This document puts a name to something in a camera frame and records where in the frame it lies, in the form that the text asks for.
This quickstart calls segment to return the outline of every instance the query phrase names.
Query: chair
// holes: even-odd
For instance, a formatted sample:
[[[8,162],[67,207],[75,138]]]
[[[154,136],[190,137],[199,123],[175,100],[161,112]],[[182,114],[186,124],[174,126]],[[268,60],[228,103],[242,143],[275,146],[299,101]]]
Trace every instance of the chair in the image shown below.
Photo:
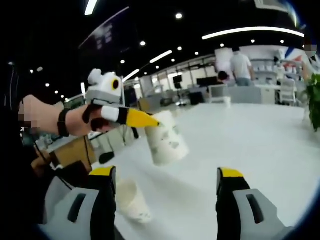
[[[289,103],[290,105],[295,105],[296,100],[296,82],[293,79],[282,79],[280,88],[280,103]]]
[[[209,86],[209,103],[220,103],[228,97],[228,85],[212,85]]]

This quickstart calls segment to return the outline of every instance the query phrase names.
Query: potted plant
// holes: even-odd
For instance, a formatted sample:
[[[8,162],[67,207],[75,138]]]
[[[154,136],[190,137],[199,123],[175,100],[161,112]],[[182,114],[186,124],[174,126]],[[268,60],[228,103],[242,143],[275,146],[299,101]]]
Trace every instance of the potted plant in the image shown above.
[[[320,134],[320,74],[313,74],[306,87],[309,117],[314,131]]]

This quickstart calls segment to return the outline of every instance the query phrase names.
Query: ceiling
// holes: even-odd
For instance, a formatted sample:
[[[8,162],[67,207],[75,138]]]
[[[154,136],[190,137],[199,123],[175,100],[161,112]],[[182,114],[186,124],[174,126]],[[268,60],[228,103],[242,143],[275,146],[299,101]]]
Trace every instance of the ceiling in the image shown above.
[[[20,62],[33,69],[34,83],[39,83],[38,97],[48,103],[81,93],[80,83],[90,69],[115,71],[127,76],[140,69],[138,76],[153,74],[180,62],[214,53],[224,43],[233,45],[284,45],[300,48],[302,38],[286,33],[251,31],[202,40],[202,36],[241,27],[280,27],[296,30],[289,16],[280,11],[256,9],[254,0],[185,1],[185,0],[98,0],[92,15],[85,16],[88,0],[9,1],[8,16],[3,20],[7,44],[6,61]],[[101,24],[113,18],[110,43],[97,49],[93,36],[79,46]],[[175,15],[182,13],[177,20]],[[172,50],[155,64],[149,61]]]

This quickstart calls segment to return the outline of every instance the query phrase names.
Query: white paper cup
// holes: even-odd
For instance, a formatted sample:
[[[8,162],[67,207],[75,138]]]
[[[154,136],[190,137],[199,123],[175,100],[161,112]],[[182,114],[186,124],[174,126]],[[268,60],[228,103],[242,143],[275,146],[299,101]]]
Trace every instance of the white paper cup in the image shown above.
[[[149,207],[137,183],[131,179],[116,184],[116,206],[125,217],[146,224],[152,220]]]
[[[172,113],[162,111],[153,117],[161,123],[158,127],[145,128],[153,163],[156,166],[164,166],[187,156],[189,149]]]
[[[231,97],[230,96],[226,96],[223,99],[225,106],[229,109],[231,108]]]

